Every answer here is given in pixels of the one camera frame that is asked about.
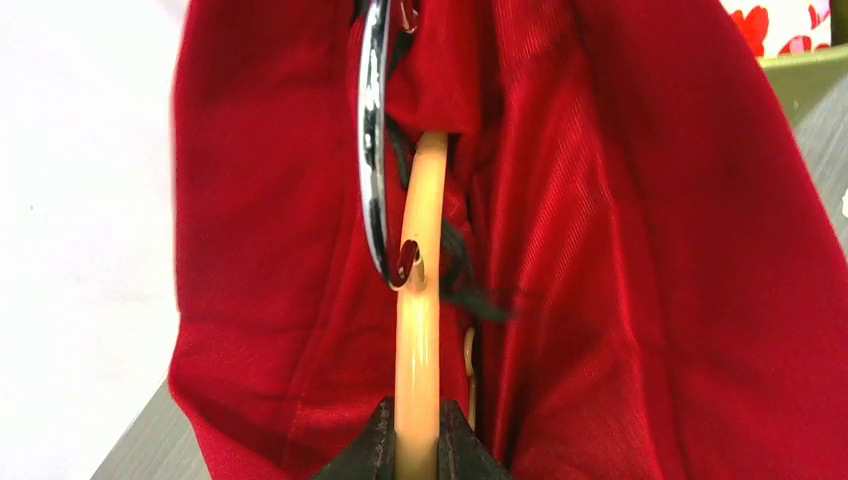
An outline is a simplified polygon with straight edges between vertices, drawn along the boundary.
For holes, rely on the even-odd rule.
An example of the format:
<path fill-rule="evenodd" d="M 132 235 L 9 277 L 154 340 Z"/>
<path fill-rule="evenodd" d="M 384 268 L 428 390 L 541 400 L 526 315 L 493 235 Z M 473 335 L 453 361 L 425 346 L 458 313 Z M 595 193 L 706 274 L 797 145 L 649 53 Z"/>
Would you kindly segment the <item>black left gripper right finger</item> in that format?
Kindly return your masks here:
<path fill-rule="evenodd" d="M 476 437 L 460 405 L 454 400 L 444 400 L 440 405 L 438 479 L 512 479 L 510 472 Z"/>

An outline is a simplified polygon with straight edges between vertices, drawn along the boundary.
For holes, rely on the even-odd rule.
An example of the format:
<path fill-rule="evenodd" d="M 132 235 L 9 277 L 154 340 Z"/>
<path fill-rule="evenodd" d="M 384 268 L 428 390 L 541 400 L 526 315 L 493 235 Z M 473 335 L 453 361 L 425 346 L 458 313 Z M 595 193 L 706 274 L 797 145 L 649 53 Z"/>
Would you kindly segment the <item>red garment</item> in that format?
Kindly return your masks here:
<path fill-rule="evenodd" d="M 387 89 L 450 139 L 441 391 L 518 479 L 843 479 L 847 264 L 716 1 L 419 1 Z M 169 384 L 215 479 L 307 479 L 394 384 L 357 1 L 194 1 Z"/>

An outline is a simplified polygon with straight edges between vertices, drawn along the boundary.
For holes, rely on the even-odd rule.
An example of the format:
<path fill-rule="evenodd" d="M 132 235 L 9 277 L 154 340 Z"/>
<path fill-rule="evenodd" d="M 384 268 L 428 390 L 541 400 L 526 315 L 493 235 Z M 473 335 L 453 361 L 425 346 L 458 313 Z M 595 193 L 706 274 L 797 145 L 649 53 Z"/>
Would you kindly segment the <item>poppy print white skirt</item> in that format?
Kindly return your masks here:
<path fill-rule="evenodd" d="M 813 52 L 831 46 L 829 0 L 721 0 L 759 58 Z"/>

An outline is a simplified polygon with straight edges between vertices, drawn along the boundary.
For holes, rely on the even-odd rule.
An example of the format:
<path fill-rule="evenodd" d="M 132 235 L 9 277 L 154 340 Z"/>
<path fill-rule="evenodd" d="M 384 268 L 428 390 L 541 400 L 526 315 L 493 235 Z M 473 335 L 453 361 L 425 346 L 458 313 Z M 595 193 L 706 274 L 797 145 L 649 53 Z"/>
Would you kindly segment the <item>wooden hanger with metal hook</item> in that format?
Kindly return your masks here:
<path fill-rule="evenodd" d="M 356 132 L 364 230 L 375 267 L 397 294 L 394 476 L 448 479 L 441 435 L 440 242 L 448 137 L 418 141 L 404 206 L 400 247 L 389 251 L 385 175 L 388 1 L 366 4 L 357 83 Z"/>

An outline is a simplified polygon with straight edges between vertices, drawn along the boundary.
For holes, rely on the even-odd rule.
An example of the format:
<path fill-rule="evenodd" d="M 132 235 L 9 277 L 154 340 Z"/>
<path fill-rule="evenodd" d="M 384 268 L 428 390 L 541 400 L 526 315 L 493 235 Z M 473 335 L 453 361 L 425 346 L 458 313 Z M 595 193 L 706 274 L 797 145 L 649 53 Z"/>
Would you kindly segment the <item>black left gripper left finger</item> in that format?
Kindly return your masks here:
<path fill-rule="evenodd" d="M 395 399 L 384 397 L 361 433 L 313 480 L 394 480 L 396 434 Z"/>

